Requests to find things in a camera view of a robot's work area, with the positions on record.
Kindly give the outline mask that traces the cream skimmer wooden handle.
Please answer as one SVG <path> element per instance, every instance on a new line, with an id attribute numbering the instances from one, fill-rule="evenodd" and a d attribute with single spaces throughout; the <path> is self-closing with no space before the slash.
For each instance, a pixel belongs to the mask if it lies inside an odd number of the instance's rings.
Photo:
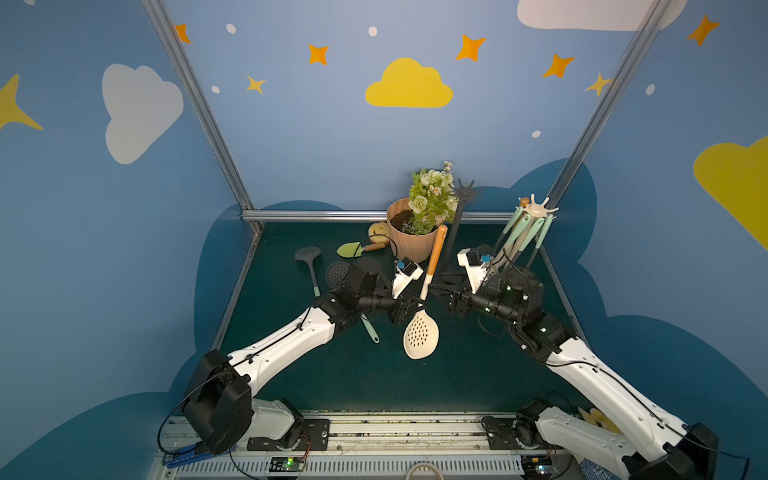
<path id="1" fill-rule="evenodd" d="M 439 327 L 426 311 L 426 298 L 437 270 L 447 232 L 448 227 L 446 225 L 440 225 L 436 231 L 427 273 L 420 293 L 421 309 L 414 314 L 404 332 L 404 350 L 412 360 L 421 360 L 430 356 L 436 350 L 439 341 Z"/>

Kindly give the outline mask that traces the grey skimmer mint handle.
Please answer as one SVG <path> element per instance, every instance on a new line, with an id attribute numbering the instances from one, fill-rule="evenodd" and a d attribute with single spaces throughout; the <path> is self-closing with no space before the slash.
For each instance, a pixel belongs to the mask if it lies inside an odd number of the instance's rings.
<path id="1" fill-rule="evenodd" d="M 326 270 L 326 283 L 328 284 L 329 288 L 331 290 L 338 288 L 342 281 L 345 279 L 347 272 L 349 269 L 349 264 L 343 261 L 337 261 L 332 263 Z M 362 313 L 361 314 L 361 321 L 363 326 L 365 327 L 369 337 L 375 344 L 380 343 L 380 337 L 372 325 L 371 321 L 368 319 L 368 317 Z"/>
<path id="2" fill-rule="evenodd" d="M 534 259 L 536 258 L 537 254 L 539 253 L 539 251 L 541 249 L 543 241 L 544 241 L 544 239 L 545 239 L 545 237 L 546 237 L 546 235 L 547 235 L 547 233 L 548 233 L 548 231 L 549 231 L 549 229 L 551 227 L 551 224 L 553 223 L 555 218 L 556 218 L 555 215 L 549 215 L 544 220 L 540 230 L 537 232 L 537 234 L 535 236 L 535 240 L 536 240 L 535 246 L 534 246 L 534 249 L 532 251 L 532 254 L 531 254 L 528 262 L 525 265 L 526 268 L 530 268 L 531 267 Z"/>
<path id="3" fill-rule="evenodd" d="M 535 238 L 545 219 L 545 217 L 534 217 L 527 213 L 520 217 L 504 244 L 506 250 L 504 254 L 509 264 L 514 263 L 519 258 L 520 254 Z"/>
<path id="4" fill-rule="evenodd" d="M 523 205 L 519 205 L 513 215 L 508 220 L 507 224 L 505 225 L 504 229 L 502 230 L 502 233 L 499 235 L 499 237 L 496 240 L 496 243 L 493 247 L 493 261 L 497 262 L 499 258 L 503 256 L 503 254 L 506 252 L 506 250 L 502 247 L 502 244 L 504 241 L 508 238 L 508 235 L 510 231 L 513 229 L 513 227 L 517 224 L 517 222 L 520 220 L 520 217 L 525 213 L 525 207 Z"/>

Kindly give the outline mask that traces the cream skimmer mint handle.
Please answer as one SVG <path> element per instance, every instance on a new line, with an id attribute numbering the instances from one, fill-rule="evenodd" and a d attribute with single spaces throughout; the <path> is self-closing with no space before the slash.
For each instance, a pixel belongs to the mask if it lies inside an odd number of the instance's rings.
<path id="1" fill-rule="evenodd" d="M 517 251 L 530 229 L 531 222 L 532 216 L 522 207 L 513 213 L 497 240 L 496 255 L 493 259 L 494 265 L 501 264 L 504 266 L 517 258 Z"/>

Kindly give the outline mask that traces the all grey slotted skimmer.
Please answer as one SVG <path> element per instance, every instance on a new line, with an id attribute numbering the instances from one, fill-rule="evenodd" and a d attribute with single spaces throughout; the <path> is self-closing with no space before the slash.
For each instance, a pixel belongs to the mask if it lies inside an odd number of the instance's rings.
<path id="1" fill-rule="evenodd" d="M 314 269 L 314 261 L 320 255 L 321 255 L 321 249 L 318 246 L 303 247 L 298 251 L 296 251 L 294 254 L 294 259 L 296 261 L 303 262 L 308 266 L 315 297 L 321 296 L 315 269 Z"/>

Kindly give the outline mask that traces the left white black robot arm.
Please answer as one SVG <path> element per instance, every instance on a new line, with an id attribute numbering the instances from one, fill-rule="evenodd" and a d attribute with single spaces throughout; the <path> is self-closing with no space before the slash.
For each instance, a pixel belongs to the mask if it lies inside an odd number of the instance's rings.
<path id="1" fill-rule="evenodd" d="M 294 447 L 304 418 L 286 400 L 264 401 L 258 392 L 277 374 L 311 350 L 329 343 L 369 312 L 385 312 L 393 323 L 422 310 L 423 301 L 408 291 L 422 268 L 409 260 L 396 264 L 393 280 L 380 265 L 360 259 L 347 265 L 337 282 L 296 319 L 264 339 L 223 354 L 202 357 L 188 384 L 181 411 L 197 434 L 198 453 L 213 456 L 231 450 L 251 426 L 258 436 L 282 449 Z"/>

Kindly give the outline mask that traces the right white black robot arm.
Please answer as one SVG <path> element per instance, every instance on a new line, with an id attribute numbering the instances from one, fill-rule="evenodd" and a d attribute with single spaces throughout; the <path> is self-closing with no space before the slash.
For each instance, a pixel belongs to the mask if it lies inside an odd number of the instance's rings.
<path id="1" fill-rule="evenodd" d="M 535 400 L 522 414 L 545 442 L 620 479 L 715 477 L 717 435 L 658 406 L 547 314 L 541 307 L 544 286 L 531 271 L 510 267 L 491 274 L 485 267 L 470 267 L 462 283 L 434 281 L 429 291 L 451 312 L 477 311 L 506 323 L 522 350 L 576 388 L 617 428 L 603 429 Z"/>

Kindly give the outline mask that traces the dark grey utensil rack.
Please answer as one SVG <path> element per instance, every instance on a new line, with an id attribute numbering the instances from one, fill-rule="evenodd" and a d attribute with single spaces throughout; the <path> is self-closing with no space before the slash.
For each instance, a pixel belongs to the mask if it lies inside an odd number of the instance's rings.
<path id="1" fill-rule="evenodd" d="M 464 185 L 462 180 L 459 179 L 458 186 L 454 189 L 454 193 L 458 198 L 457 209 L 454 214 L 454 220 L 451 223 L 448 232 L 447 243 L 443 246 L 440 260 L 436 268 L 433 279 L 433 282 L 435 283 L 445 284 L 446 281 L 443 279 L 443 275 L 453 273 L 453 267 L 451 266 L 451 252 L 455 245 L 465 207 L 469 202 L 472 202 L 477 197 L 479 192 L 482 191 L 482 188 L 475 189 L 474 184 L 475 181 L 472 180 L 467 185 Z"/>

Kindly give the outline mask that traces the cream utensil rack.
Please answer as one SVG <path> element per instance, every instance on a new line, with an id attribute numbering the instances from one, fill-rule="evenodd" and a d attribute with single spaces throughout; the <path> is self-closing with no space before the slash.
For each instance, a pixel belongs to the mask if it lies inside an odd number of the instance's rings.
<path id="1" fill-rule="evenodd" d="M 556 213 L 556 212 L 559 210 L 559 208 L 558 208 L 558 207 L 555 207 L 555 208 L 548 208 L 548 207 L 546 206 L 547 202 L 549 201 L 549 198 L 548 198 L 548 197 L 546 197 L 546 198 L 545 198 L 545 199 L 544 199 L 542 202 L 537 202 L 537 201 L 535 200 L 535 195 L 534 195 L 534 194 L 531 194 L 531 195 L 529 196 L 529 198 L 530 198 L 530 200 L 531 200 L 531 203 L 530 203 L 530 204 L 529 204 L 527 207 L 525 207 L 525 211 L 526 211 L 526 212 L 528 212 L 530 215 L 532 215 L 532 216 L 534 216 L 534 217 L 545 217 L 545 218 L 547 218 L 549 215 L 555 215 L 555 213 Z M 534 239 L 531 241 L 531 243 L 533 243 L 533 244 L 534 244 L 534 246 L 535 246 L 535 242 L 536 242 L 536 240 L 535 240 L 535 238 L 534 238 Z"/>

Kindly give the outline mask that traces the pink ribbed flower pot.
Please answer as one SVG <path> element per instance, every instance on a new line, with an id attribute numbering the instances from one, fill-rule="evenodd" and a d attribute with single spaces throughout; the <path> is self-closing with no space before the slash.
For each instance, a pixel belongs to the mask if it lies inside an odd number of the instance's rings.
<path id="1" fill-rule="evenodd" d="M 440 234 L 443 235 L 443 239 L 447 238 L 448 227 L 446 225 L 441 225 L 434 231 L 425 235 L 411 235 L 404 233 L 398 229 L 398 226 L 402 226 L 404 222 L 398 220 L 397 217 L 402 212 L 409 209 L 408 199 L 402 198 L 391 204 L 387 210 L 386 222 L 388 225 L 388 235 L 393 240 L 393 253 L 398 259 L 408 257 L 417 263 L 438 259 L 441 250 L 438 250 L 437 255 L 434 256 L 434 245 Z"/>

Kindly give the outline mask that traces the green small spatula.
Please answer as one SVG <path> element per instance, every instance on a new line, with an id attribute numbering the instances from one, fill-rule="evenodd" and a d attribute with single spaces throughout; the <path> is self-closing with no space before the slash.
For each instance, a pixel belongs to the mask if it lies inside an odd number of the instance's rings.
<path id="1" fill-rule="evenodd" d="M 363 244 L 362 242 L 349 242 L 339 246 L 336 253 L 342 258 L 352 259 L 362 256 L 365 252 L 384 249 L 387 246 L 387 242 L 373 242 L 366 244 Z"/>

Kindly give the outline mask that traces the yellow smiley sponge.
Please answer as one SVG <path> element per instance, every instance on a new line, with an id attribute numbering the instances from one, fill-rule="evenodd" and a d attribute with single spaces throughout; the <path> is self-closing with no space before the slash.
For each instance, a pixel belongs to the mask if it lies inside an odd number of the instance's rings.
<path id="1" fill-rule="evenodd" d="M 376 222 L 368 228 L 368 238 L 372 243 L 387 244 L 389 242 L 389 224 Z"/>

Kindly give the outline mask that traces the green white artificial flowers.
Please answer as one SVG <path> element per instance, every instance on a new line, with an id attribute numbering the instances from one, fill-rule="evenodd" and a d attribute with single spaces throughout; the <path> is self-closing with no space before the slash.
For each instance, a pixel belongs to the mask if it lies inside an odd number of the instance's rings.
<path id="1" fill-rule="evenodd" d="M 444 161 L 441 170 L 422 168 L 412 173 L 408 195 L 411 217 L 404 232 L 426 235 L 440 225 L 452 223 L 458 208 L 453 177 L 453 163 Z"/>

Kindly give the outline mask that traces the yellow blue work glove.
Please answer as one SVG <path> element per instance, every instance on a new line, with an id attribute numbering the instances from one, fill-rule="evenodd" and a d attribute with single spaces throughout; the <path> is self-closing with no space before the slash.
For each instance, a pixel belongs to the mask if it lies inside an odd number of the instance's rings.
<path id="1" fill-rule="evenodd" d="M 581 419 L 587 423 L 613 432 L 615 434 L 622 434 L 615 423 L 611 421 L 602 411 L 596 408 L 591 408 L 589 411 L 587 411 L 579 407 L 578 412 Z M 619 477 L 614 475 L 612 472 L 604 469 L 603 467 L 595 464 L 590 460 L 581 459 L 579 461 L 579 465 L 582 473 L 584 474 L 584 477 L 587 480 L 619 480 Z"/>

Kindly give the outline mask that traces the blue handheld device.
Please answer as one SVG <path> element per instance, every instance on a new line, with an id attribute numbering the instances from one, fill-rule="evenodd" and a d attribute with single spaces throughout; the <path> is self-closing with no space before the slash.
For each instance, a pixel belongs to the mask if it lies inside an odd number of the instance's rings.
<path id="1" fill-rule="evenodd" d="M 183 465 L 205 461 L 215 457 L 208 447 L 202 442 L 182 447 L 169 454 L 163 460 L 163 466 L 168 469 L 179 468 Z"/>

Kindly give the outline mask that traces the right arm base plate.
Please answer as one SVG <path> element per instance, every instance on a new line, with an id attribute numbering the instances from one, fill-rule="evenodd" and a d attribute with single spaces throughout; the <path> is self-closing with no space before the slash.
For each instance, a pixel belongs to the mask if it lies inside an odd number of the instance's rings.
<path id="1" fill-rule="evenodd" d="M 481 426 L 491 450 L 536 450 L 541 440 L 535 425 L 526 418 L 484 416 Z"/>

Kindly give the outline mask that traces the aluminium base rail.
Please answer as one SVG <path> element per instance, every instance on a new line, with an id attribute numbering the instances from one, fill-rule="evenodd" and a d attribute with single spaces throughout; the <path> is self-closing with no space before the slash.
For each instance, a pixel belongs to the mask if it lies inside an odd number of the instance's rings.
<path id="1" fill-rule="evenodd" d="M 498 412 L 300 412 L 331 421 L 326 451 L 248 451 L 251 426 L 229 451 L 168 469 L 166 454 L 199 441 L 182 416 L 161 427 L 152 479 L 567 479 L 581 460 L 541 439 L 536 450 L 491 450 L 481 426 Z"/>

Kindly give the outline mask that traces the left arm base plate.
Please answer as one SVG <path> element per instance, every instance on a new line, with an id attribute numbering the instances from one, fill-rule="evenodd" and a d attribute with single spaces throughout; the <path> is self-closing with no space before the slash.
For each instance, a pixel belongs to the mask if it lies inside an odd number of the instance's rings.
<path id="1" fill-rule="evenodd" d="M 330 437 L 331 421 L 329 419 L 297 420 L 280 439 L 267 437 L 248 438 L 248 451 L 326 451 Z"/>

